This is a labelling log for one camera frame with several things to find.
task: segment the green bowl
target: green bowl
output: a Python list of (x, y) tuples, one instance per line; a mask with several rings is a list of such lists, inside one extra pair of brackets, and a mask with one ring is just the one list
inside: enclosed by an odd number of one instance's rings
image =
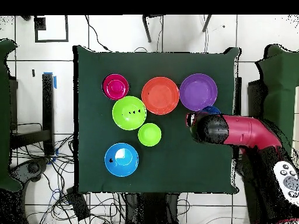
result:
[(131, 131), (143, 125), (147, 117), (147, 109), (143, 102), (134, 97), (126, 96), (115, 102), (112, 118), (118, 127)]
[(144, 124), (138, 131), (138, 139), (144, 146), (154, 146), (161, 140), (160, 128), (153, 124)]

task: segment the white controller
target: white controller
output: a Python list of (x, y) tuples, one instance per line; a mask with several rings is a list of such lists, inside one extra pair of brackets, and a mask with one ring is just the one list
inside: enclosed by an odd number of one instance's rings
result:
[(285, 199), (299, 206), (299, 180), (293, 165), (289, 162), (277, 162), (273, 171)]

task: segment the purple bowl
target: purple bowl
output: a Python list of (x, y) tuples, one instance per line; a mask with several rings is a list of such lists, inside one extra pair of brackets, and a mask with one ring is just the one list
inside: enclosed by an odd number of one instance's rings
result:
[(215, 103), (217, 93), (217, 86), (212, 78), (205, 74), (193, 74), (180, 86), (180, 101), (189, 110), (200, 111)]

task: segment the small blue bowl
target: small blue bowl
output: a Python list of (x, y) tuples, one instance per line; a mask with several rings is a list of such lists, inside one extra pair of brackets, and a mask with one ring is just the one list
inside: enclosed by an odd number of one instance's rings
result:
[(137, 151), (129, 144), (112, 145), (105, 154), (105, 165), (117, 177), (129, 176), (136, 170), (139, 158)]
[(202, 111), (209, 113), (209, 114), (221, 114), (221, 111), (214, 106), (205, 107), (204, 109), (202, 109)]

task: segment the green tablecloth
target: green tablecloth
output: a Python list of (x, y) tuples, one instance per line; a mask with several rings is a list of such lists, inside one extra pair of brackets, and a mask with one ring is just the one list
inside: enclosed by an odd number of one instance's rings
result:
[[(226, 54), (96, 53), (77, 46), (77, 52), (80, 192), (236, 192), (231, 185), (231, 147), (195, 143), (185, 124), (189, 110), (181, 102), (166, 115), (148, 111), (145, 123), (156, 123), (162, 139), (156, 146), (146, 147), (139, 143), (137, 129), (125, 131), (114, 123), (115, 101), (103, 94), (101, 85), (108, 74), (121, 74), (130, 83), (128, 95), (141, 98), (143, 86), (153, 77), (165, 76), (179, 85), (189, 75), (203, 73), (217, 84), (214, 105), (224, 114), (232, 114), (234, 59), (239, 49)], [(132, 145), (139, 154), (137, 170), (128, 177), (110, 174), (104, 163), (106, 151), (118, 142)]]
[(299, 53), (270, 45), (266, 58), (259, 61), (261, 80), (268, 88), (263, 118), (279, 127), (279, 137), (289, 155), (293, 140), (295, 88), (299, 86)]
[(11, 163), (11, 105), (9, 94), (9, 74), (6, 64), (7, 56), (16, 48), (12, 40), (0, 39), (0, 188), (19, 191), (22, 185), (9, 176)]

